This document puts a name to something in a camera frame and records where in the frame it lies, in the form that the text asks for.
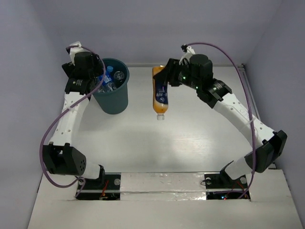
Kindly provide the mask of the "orange juice bottle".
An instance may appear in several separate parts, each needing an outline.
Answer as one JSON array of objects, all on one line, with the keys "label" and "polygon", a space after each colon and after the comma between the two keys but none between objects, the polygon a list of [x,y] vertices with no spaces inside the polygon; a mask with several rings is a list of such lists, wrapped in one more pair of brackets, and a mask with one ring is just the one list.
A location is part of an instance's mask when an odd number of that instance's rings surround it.
[{"label": "orange juice bottle", "polygon": [[153,85],[153,99],[152,107],[157,114],[157,120],[162,121],[165,119],[165,112],[168,110],[168,93],[167,85],[157,82],[154,78],[164,68],[163,65],[155,66],[152,68],[152,85]]}]

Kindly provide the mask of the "clear bottle blue label cap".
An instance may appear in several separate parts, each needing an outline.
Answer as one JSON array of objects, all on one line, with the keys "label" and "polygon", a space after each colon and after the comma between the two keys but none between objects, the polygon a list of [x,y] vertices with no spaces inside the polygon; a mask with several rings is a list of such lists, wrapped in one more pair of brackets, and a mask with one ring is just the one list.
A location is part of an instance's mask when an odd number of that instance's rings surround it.
[{"label": "clear bottle blue label cap", "polygon": [[107,66],[106,71],[111,73],[113,71],[113,67],[112,66]]}]

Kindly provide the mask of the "blue label bottle white cap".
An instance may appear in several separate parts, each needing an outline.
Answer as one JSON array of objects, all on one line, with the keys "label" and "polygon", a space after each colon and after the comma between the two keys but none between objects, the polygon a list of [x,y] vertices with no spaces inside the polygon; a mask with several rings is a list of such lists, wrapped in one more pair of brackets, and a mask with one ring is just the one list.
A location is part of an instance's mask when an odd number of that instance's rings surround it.
[{"label": "blue label bottle white cap", "polygon": [[116,85],[109,72],[106,72],[102,85],[100,86],[98,92],[107,93],[116,90]]}]

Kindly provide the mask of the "small clear bottle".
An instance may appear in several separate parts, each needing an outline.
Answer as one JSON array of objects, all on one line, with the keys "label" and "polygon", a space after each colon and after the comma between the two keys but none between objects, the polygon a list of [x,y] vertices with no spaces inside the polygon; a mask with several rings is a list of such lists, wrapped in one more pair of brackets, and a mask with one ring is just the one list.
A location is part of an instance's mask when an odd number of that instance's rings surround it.
[{"label": "small clear bottle", "polygon": [[113,77],[114,77],[114,79],[115,79],[116,81],[122,82],[122,81],[124,81],[124,79],[125,79],[125,74],[124,74],[124,72],[122,72],[122,71],[116,71],[116,72],[114,73]]}]

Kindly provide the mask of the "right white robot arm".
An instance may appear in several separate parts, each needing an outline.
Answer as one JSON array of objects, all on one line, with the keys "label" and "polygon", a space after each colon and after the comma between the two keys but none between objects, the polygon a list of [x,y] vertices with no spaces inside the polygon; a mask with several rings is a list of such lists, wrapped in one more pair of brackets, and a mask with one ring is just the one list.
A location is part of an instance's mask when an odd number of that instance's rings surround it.
[{"label": "right white robot arm", "polygon": [[224,187],[232,186],[239,177],[254,172],[263,173],[281,154],[287,134],[267,127],[237,99],[232,89],[214,78],[213,63],[206,55],[195,54],[188,61],[170,58],[165,66],[152,69],[154,109],[159,119],[168,104],[167,86],[185,85],[194,89],[201,101],[224,116],[249,142],[255,151],[227,164],[219,175]]}]

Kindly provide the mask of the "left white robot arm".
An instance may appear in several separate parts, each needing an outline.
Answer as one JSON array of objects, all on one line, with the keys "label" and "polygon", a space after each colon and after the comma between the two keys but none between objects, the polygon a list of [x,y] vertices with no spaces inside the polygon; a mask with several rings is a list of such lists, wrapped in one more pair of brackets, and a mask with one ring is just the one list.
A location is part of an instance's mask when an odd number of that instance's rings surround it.
[{"label": "left white robot arm", "polygon": [[62,65],[68,76],[64,115],[57,121],[49,143],[42,148],[42,160],[51,174],[84,177],[94,188],[101,188],[105,184],[102,168],[87,161],[76,148],[75,138],[91,98],[90,92],[96,87],[96,78],[102,74],[102,62],[98,55],[88,51],[72,53],[71,58],[71,62]]}]

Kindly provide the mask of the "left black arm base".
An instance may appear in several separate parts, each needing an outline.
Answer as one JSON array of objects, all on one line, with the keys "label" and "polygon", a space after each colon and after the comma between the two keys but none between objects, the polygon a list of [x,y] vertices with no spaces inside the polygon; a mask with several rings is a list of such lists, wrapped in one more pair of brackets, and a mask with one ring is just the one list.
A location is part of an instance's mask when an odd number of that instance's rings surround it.
[{"label": "left black arm base", "polygon": [[106,173],[101,179],[85,179],[82,190],[78,183],[77,200],[120,200],[121,173]]}]

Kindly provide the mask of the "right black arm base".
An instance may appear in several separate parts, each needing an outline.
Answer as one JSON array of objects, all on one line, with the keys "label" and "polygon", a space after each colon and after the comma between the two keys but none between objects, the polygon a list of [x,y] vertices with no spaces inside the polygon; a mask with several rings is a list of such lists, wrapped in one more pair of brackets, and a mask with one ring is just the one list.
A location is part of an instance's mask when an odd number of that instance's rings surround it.
[{"label": "right black arm base", "polygon": [[206,189],[207,200],[238,199],[248,188],[245,175],[232,180],[220,173],[207,173],[200,185]]}]

